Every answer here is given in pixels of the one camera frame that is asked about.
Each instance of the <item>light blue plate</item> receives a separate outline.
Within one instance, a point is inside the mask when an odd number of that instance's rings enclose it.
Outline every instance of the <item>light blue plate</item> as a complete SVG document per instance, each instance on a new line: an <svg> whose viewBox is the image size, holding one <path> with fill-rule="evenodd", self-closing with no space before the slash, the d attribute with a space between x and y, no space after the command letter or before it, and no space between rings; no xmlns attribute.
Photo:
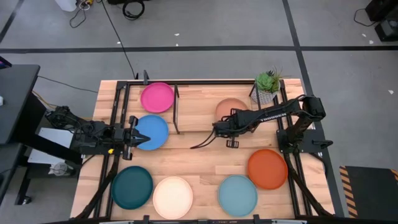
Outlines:
<svg viewBox="0 0 398 224"><path fill-rule="evenodd" d="M136 129L140 134L150 137L149 141L138 145L139 149L147 151L155 150L162 146L169 136L167 122L157 115L143 116L138 120Z"/></svg>
<svg viewBox="0 0 398 224"><path fill-rule="evenodd" d="M243 175L231 175L218 187L218 201L223 210L235 217L249 215L257 205L257 190Z"/></svg>

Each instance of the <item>butcher block tabletop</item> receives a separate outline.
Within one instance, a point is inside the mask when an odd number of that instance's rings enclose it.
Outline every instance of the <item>butcher block tabletop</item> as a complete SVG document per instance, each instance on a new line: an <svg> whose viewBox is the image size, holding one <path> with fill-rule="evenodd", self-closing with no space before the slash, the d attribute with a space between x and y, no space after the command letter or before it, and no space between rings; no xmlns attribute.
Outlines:
<svg viewBox="0 0 398 224"><path fill-rule="evenodd" d="M103 80L99 87L98 97L94 110L93 120L104 121L109 124L113 100L118 80ZM287 98L292 99L303 94L300 79L285 79ZM127 105L126 120L130 115L143 117L148 113L141 105L140 96L146 86L131 86ZM247 175L246 164L251 154L260 149L271 149L279 153L276 138L277 121L261 123L254 133L240 135L238 149L226 147L226 139L217 138L211 144L201 149L190 149L204 141L211 133L211 124L215 122L215 108L226 98L237 98L243 101L249 110L258 110L257 103L253 102L249 94L252 85L178 85L180 98L178 99L178 129L177 134L173 124L173 106L157 115L163 117L169 125L169 138L166 143L154 151L133 149L131 161L119 160L120 172L129 166L141 166L152 175L154 187L164 178L170 176L181 177L186 180L193 191L193 203L190 211L183 216L183 220L191 219L237 219L252 218L258 214L260 218L294 218L292 200L290 198L287 181L275 190L257 188L257 206L246 217L232 217L219 205L218 186L229 175ZM116 121L120 120L124 91L121 90L119 108ZM272 106L261 105L261 108ZM303 172L307 187L315 198L330 213L334 213L331 196L326 182L323 164L309 154L301 154ZM109 167L113 161L110 157ZM91 200L98 189L103 156L98 155L88 161L80 171L78 185L71 217L77 216ZM296 186L301 214L305 214L302 194ZM102 198L100 216L105 215L106 203L109 196L109 186ZM151 220L163 220L152 203L152 196L145 205L135 210L125 210L113 205L112 220L142 220L149 215Z"/></svg>

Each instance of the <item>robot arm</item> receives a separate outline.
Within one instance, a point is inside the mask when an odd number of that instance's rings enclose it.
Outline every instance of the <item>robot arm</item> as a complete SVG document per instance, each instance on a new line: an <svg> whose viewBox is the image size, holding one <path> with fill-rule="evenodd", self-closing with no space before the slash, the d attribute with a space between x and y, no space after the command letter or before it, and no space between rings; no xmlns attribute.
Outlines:
<svg viewBox="0 0 398 224"><path fill-rule="evenodd" d="M303 132L314 121L322 120L326 113L319 98L300 95L285 103L257 111L231 109L231 115L224 116L221 121L213 123L212 133L215 134L215 138L231 138L227 141L227 147L237 148L239 143L234 139L240 134L248 131L253 133L261 123L288 115L296 115L299 119L292 127L287 128L287 140L292 144L299 144L303 138Z"/></svg>
<svg viewBox="0 0 398 224"><path fill-rule="evenodd" d="M131 148L150 140L135 129L138 124L135 116L129 118L130 128L122 128L121 124L107 125L103 121L86 121L75 116L67 106L58 106L46 118L55 128L74 129L78 140L75 147L82 154L105 155L122 152L123 159L131 160Z"/></svg>

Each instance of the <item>gray floor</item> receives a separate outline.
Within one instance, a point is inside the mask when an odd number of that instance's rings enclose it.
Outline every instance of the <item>gray floor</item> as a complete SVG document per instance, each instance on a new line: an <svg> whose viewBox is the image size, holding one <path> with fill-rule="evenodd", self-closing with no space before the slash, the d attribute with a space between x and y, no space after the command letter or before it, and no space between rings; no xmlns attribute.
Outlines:
<svg viewBox="0 0 398 224"><path fill-rule="evenodd" d="M289 0L300 45L398 45L380 42L373 27L353 22L354 11L369 1ZM0 27L16 5L13 0L3 2ZM146 2L143 17L134 22L125 20L120 8L107 3L106 7L125 47L293 46L282 1L152 0ZM120 47L102 5L95 3L86 12L87 20L76 29L69 27L74 13L61 11L54 1L25 0L0 49ZM364 12L359 12L358 19L370 23ZM394 117L398 109L398 52L303 55L313 92L326 109L326 138L335 142L329 148L335 174L340 165L398 169L398 140L394 136L398 123ZM100 80L132 78L122 52L1 56L12 63L39 64L43 77L91 90L98 89ZM254 78L273 66L283 68L284 77L301 78L294 51L128 52L127 56L136 72L145 69L153 79ZM93 113L94 93L41 78L34 89L49 103L70 106L78 116L89 117ZM17 207L13 201L22 176L21 169L0 207L1 223L43 223L68 218L75 180L35 180L29 189L35 200Z"/></svg>

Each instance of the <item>potted plant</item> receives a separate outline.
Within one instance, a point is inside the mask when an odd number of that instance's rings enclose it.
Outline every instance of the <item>potted plant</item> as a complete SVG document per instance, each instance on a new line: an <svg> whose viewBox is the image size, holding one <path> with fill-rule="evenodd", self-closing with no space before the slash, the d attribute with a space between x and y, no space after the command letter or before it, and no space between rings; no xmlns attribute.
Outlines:
<svg viewBox="0 0 398 224"><path fill-rule="evenodd" d="M280 89L279 79L281 78L280 72L275 69L263 72L256 78L257 88L259 90L260 104L270 103L278 94ZM257 93L254 89L251 93L252 100L257 103Z"/></svg>

